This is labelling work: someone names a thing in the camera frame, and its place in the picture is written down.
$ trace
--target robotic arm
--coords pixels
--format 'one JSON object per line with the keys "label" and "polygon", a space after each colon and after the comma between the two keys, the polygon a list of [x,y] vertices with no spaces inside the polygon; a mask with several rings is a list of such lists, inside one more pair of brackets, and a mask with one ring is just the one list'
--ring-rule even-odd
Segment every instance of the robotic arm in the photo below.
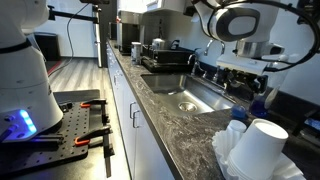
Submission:
{"label": "robotic arm", "polygon": [[[268,77],[264,72],[277,72],[294,67],[309,60],[320,47],[319,27],[315,21],[290,4],[280,0],[192,0],[200,19],[203,32],[220,41],[236,41],[234,54],[224,54],[217,59],[217,66],[224,67],[228,75],[227,86],[245,84],[255,93],[266,90]],[[297,14],[307,21],[313,30],[315,41],[310,52],[297,63],[289,63],[283,53],[284,48],[270,43],[270,32],[276,21],[278,9]],[[265,55],[279,55],[277,61],[262,59]],[[273,62],[287,64],[275,69]]]}

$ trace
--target countertop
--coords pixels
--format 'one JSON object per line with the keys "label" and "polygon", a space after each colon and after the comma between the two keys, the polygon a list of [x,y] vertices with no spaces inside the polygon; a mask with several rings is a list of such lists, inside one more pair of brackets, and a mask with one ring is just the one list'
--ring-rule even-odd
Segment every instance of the countertop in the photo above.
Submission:
{"label": "countertop", "polygon": [[[138,104],[176,179],[224,179],[212,147],[215,132],[225,130],[232,120],[230,109],[193,116],[171,115],[141,78],[151,74],[141,65],[132,65],[109,41]],[[244,121],[247,126],[254,119]],[[283,153],[293,160],[307,179],[319,179],[320,149],[300,137],[290,135]]]}

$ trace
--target blue light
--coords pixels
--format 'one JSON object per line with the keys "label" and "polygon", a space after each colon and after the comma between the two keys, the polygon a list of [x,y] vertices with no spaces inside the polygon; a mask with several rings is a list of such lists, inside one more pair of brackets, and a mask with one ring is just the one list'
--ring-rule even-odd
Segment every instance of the blue light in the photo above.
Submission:
{"label": "blue light", "polygon": [[28,125],[29,130],[33,133],[37,131],[37,128],[34,126],[29,114],[25,110],[20,110],[20,115],[22,116],[24,122]]}

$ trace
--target stacked paper cup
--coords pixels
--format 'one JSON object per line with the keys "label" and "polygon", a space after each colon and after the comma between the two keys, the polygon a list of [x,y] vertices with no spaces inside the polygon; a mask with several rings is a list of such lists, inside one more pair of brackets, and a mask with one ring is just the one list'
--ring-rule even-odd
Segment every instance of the stacked paper cup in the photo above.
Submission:
{"label": "stacked paper cup", "polygon": [[271,179],[287,138],[280,126],[255,119],[227,158],[230,170],[240,179]]}

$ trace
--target black breadboard plate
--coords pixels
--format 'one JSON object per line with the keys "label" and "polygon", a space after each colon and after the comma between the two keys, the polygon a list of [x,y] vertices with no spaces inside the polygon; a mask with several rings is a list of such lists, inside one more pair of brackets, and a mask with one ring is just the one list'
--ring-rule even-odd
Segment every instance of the black breadboard plate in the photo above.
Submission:
{"label": "black breadboard plate", "polygon": [[83,159],[88,154],[88,145],[76,147],[74,139],[89,131],[89,108],[81,108],[74,103],[69,112],[64,113],[62,125],[55,134],[63,135],[61,145],[52,148],[0,149],[0,176],[30,172],[41,167],[50,167],[62,163]]}

